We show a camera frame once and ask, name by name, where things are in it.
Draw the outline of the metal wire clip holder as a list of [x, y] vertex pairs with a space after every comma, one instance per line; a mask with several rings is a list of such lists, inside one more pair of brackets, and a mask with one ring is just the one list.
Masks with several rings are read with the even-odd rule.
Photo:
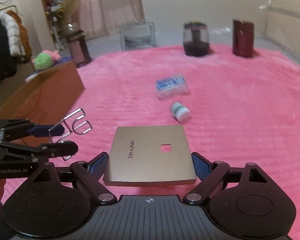
[[93, 126], [86, 118], [84, 109], [78, 108], [48, 129], [50, 144], [49, 158], [61, 157], [69, 160], [78, 152], [78, 145], [71, 141], [72, 135], [85, 135]]

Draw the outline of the gold TP-LINK panel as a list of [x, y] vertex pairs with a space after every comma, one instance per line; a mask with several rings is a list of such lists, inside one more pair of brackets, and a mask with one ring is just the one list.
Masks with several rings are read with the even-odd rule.
[[197, 179], [181, 125], [118, 127], [103, 176], [108, 186], [173, 186]]

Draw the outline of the brown cardboard box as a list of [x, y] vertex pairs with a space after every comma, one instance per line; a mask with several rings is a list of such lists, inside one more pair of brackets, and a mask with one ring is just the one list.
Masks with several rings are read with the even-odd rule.
[[66, 116], [83, 91], [75, 63], [60, 64], [22, 85], [1, 107], [0, 119], [54, 125]]

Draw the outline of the green capped white bottle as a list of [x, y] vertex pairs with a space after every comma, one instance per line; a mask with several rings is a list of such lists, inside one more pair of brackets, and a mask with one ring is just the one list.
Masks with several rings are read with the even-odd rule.
[[179, 101], [171, 104], [170, 112], [179, 123], [183, 123], [191, 117], [189, 109]]

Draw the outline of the green pink plush toy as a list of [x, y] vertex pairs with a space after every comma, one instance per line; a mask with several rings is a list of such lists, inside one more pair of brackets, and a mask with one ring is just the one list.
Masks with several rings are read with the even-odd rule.
[[44, 50], [39, 53], [35, 59], [32, 60], [32, 63], [36, 71], [41, 71], [52, 67], [60, 59], [61, 55], [59, 55], [57, 50]]

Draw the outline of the white blue book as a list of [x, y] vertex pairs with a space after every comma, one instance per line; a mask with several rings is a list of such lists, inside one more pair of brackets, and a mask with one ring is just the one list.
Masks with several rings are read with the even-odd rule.
[[45, 70], [36, 70], [34, 71], [31, 75], [29, 75], [26, 79], [25, 82], [29, 83], [31, 80], [33, 80], [35, 77], [37, 77], [39, 74], [48, 72], [50, 69], [56, 68], [58, 65], [66, 63], [72, 61], [72, 57], [70, 55], [65, 55], [63, 57], [61, 57], [60, 60], [56, 61], [54, 65], [52, 65], [51, 67], [45, 69]]

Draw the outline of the brown jacket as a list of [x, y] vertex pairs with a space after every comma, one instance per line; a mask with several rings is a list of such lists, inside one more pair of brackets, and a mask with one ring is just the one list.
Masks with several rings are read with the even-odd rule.
[[14, 12], [13, 10], [9, 10], [7, 14], [12, 16], [19, 26], [20, 39], [25, 51], [24, 63], [30, 63], [31, 56], [32, 56], [32, 49], [29, 43], [29, 36], [27, 33], [27, 29], [22, 25], [21, 18], [18, 16], [16, 12]]

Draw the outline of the blue clear plastic box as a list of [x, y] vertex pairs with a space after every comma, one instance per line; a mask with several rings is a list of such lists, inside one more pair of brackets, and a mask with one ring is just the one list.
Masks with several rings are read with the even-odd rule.
[[177, 94], [189, 94], [189, 85], [183, 75], [174, 75], [155, 82], [157, 96], [160, 99]]

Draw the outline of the metal clothes rack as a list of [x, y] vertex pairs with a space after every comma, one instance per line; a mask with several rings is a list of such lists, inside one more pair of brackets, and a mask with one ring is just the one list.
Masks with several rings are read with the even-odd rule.
[[15, 12], [16, 12], [17, 14], [19, 14], [20, 16], [23, 16], [23, 15], [19, 12], [17, 6], [14, 5], [14, 4], [5, 6], [5, 7], [3, 7], [3, 8], [0, 8], [0, 12], [1, 12], [1, 11], [4, 11], [4, 10], [7, 10], [7, 9], [10, 9], [10, 8], [14, 8], [14, 10], [15, 10]]

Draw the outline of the wooden bookshelf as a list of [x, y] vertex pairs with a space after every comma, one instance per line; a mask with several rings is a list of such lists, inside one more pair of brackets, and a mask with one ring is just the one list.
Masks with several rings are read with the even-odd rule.
[[43, 9], [55, 49], [66, 48], [66, 35], [76, 30], [74, 21], [67, 20], [64, 14], [65, 0], [42, 0]]

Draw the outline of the dark glass jar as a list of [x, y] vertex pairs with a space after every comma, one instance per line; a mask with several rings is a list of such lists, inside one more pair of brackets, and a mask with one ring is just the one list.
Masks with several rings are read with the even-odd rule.
[[196, 21], [184, 23], [183, 48], [187, 56], [202, 57], [209, 54], [210, 39], [206, 23]]

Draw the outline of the beige fan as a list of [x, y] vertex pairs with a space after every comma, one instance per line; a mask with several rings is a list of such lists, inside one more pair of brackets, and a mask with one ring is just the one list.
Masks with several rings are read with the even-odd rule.
[[75, 13], [79, 0], [65, 0], [64, 3], [64, 14], [67, 20], [71, 20], [71, 16]]

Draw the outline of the dark red cylindrical container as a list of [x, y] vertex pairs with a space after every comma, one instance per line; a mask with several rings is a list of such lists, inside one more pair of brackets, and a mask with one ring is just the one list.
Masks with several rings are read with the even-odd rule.
[[254, 54], [254, 23], [233, 19], [232, 53], [236, 56], [252, 58]]

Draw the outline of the framed picture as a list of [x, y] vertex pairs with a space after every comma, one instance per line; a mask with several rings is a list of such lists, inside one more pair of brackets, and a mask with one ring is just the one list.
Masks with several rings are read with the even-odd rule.
[[122, 51], [152, 48], [157, 46], [153, 22], [131, 23], [120, 29]]

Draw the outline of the pink curtain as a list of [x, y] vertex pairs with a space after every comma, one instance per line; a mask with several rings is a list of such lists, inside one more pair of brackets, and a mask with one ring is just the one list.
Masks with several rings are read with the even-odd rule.
[[127, 24], [145, 22], [142, 0], [79, 0], [73, 16], [86, 38], [107, 36]]

